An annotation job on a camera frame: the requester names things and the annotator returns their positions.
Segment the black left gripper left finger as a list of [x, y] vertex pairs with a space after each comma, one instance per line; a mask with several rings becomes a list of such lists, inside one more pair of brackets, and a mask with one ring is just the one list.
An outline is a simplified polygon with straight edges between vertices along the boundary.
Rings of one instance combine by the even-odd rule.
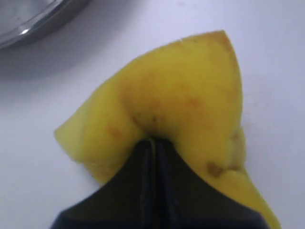
[[53, 229], [152, 229], [152, 146], [139, 142], [123, 167], [102, 188], [63, 210]]

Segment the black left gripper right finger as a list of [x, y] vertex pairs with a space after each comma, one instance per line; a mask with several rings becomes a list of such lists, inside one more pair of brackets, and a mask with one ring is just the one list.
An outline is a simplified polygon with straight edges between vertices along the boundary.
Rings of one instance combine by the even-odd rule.
[[199, 178], [167, 140], [156, 141], [156, 183], [164, 229], [268, 228], [260, 213]]

